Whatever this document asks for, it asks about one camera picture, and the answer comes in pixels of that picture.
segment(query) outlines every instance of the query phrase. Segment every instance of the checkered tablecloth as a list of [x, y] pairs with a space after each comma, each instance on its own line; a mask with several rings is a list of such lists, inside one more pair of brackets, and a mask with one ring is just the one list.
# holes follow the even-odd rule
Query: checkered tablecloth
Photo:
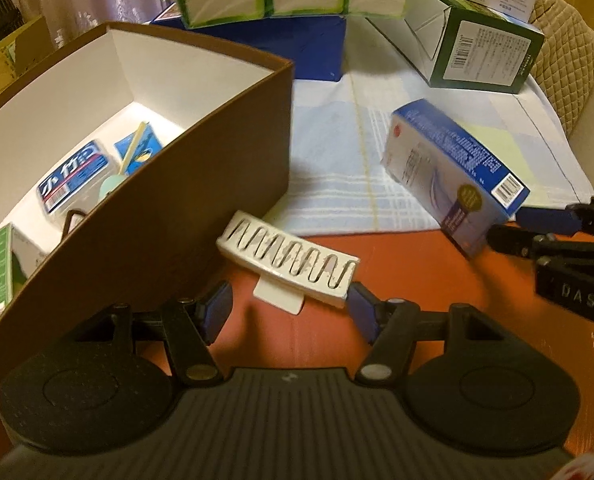
[[363, 18], [348, 19], [344, 62], [338, 83], [295, 81], [290, 186], [266, 217], [282, 230], [305, 236], [438, 228], [381, 165], [392, 111], [420, 98], [495, 145], [503, 140], [503, 153], [488, 147], [530, 181], [528, 203], [563, 206], [593, 194], [532, 78], [516, 96], [428, 88]]

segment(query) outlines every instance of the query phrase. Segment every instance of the blue and white box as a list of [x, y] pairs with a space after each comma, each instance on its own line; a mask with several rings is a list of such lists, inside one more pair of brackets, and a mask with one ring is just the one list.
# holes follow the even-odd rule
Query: blue and white box
[[97, 204], [101, 184], [117, 171], [114, 159], [98, 142], [91, 140], [62, 161], [37, 186], [44, 212], [60, 226], [73, 208], [90, 212]]
[[425, 99], [393, 114], [382, 163], [469, 256], [530, 193], [466, 130]]
[[[123, 160], [123, 157], [126, 156], [128, 153], [128, 147], [132, 142], [132, 137], [134, 133], [131, 133], [129, 136], [124, 137], [122, 140], [118, 140], [114, 146], [119, 153], [119, 157]], [[137, 171], [141, 166], [143, 166], [146, 162], [148, 162], [152, 157], [157, 155], [161, 151], [161, 143], [155, 132], [152, 129], [152, 126], [148, 124], [146, 129], [139, 141], [137, 148], [135, 149], [134, 155], [132, 155], [132, 159], [128, 164], [128, 168], [126, 168], [126, 175], [130, 176], [135, 171]]]

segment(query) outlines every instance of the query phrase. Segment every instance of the orange mat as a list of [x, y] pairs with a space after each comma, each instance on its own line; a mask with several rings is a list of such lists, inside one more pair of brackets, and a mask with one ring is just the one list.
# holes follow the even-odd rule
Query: orange mat
[[[594, 323], [538, 298], [529, 261], [490, 250], [468, 261], [440, 232], [311, 240], [360, 257], [355, 278], [380, 298], [407, 298], [437, 311], [471, 303], [547, 355], [574, 377], [582, 394], [567, 448], [579, 454], [594, 444]], [[211, 347], [224, 372], [236, 366], [340, 366], [355, 373], [368, 347], [345, 310], [306, 300], [292, 316], [252, 296], [253, 273], [228, 265], [224, 277], [234, 287], [235, 304]], [[440, 352], [441, 343], [420, 343], [413, 368]], [[166, 366], [155, 348], [146, 353]]]

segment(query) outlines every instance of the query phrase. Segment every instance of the open cardboard box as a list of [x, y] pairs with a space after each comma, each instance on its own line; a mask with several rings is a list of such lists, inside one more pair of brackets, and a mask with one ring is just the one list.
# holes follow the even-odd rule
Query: open cardboard box
[[[52, 253], [0, 318], [0, 381], [103, 307], [197, 292], [237, 209], [288, 186], [292, 64], [172, 28], [109, 23], [0, 95], [0, 225]], [[88, 139], [149, 121], [166, 145], [59, 243], [35, 187]], [[0, 455], [10, 442], [0, 423]]]

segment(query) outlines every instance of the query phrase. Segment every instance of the beige quilted fabric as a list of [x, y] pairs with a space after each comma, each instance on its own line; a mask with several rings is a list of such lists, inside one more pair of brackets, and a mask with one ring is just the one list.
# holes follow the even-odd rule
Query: beige quilted fabric
[[594, 31], [564, 0], [537, 0], [530, 22], [545, 35], [531, 73], [569, 137], [594, 85]]

